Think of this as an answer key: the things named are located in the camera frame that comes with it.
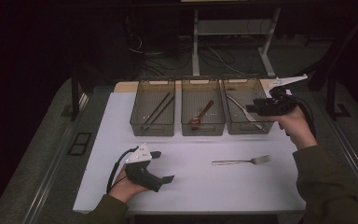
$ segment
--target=person's left hand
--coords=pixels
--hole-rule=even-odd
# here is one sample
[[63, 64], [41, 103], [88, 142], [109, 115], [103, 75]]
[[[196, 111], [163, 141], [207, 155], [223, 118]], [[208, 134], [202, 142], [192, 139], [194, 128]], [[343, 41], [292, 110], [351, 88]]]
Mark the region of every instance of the person's left hand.
[[120, 173], [116, 177], [114, 186], [110, 189], [109, 195], [127, 203], [138, 193], [148, 191], [149, 189], [132, 183], [126, 175], [126, 165], [123, 165]]

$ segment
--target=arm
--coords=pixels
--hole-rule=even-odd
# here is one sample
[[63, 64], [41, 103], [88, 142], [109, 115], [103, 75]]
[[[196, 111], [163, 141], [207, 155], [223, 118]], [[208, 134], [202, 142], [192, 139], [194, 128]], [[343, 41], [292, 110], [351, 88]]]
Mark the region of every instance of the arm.
[[356, 223], [358, 202], [351, 177], [333, 164], [318, 146], [299, 107], [276, 120], [297, 147], [297, 189], [306, 201], [304, 223]]
[[120, 224], [129, 208], [127, 202], [138, 193], [147, 190], [133, 184], [126, 177], [125, 166], [123, 166], [109, 194], [102, 197], [93, 211], [82, 217], [80, 224]]

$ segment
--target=person's right hand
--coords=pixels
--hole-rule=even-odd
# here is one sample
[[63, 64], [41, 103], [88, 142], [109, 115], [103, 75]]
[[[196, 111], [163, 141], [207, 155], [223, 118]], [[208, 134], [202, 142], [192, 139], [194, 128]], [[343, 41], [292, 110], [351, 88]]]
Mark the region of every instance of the person's right hand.
[[281, 129], [285, 129], [290, 135], [290, 139], [296, 145], [297, 149], [318, 145], [310, 131], [310, 126], [307, 123], [304, 113], [298, 106], [287, 115], [268, 116], [265, 118], [267, 120], [278, 121]]

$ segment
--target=hand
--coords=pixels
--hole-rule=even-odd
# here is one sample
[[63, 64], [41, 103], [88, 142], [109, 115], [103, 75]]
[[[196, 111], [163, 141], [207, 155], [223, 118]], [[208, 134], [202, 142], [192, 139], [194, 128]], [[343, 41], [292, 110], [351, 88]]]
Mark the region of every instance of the hand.
[[126, 165], [121, 168], [116, 177], [115, 184], [109, 191], [109, 195], [121, 200], [123, 203], [129, 202], [138, 193], [148, 191], [149, 189], [132, 183], [126, 175]]
[[281, 129], [285, 129], [290, 135], [290, 139], [296, 145], [297, 149], [318, 145], [310, 131], [310, 126], [307, 123], [304, 113], [298, 106], [287, 115], [268, 116], [266, 119], [278, 121]]

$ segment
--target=wire mesh bin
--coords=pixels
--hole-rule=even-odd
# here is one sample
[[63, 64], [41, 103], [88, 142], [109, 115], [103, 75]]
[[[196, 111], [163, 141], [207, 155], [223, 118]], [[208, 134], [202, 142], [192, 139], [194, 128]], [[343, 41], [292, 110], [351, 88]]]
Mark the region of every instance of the wire mesh bin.
[[225, 124], [218, 77], [183, 77], [182, 135], [222, 135]]
[[175, 80], [140, 80], [130, 124], [135, 136], [173, 136]]
[[260, 79], [256, 75], [223, 76], [222, 79], [226, 94], [228, 133], [269, 133], [273, 122], [246, 110], [246, 106], [252, 105], [254, 99], [266, 99]]

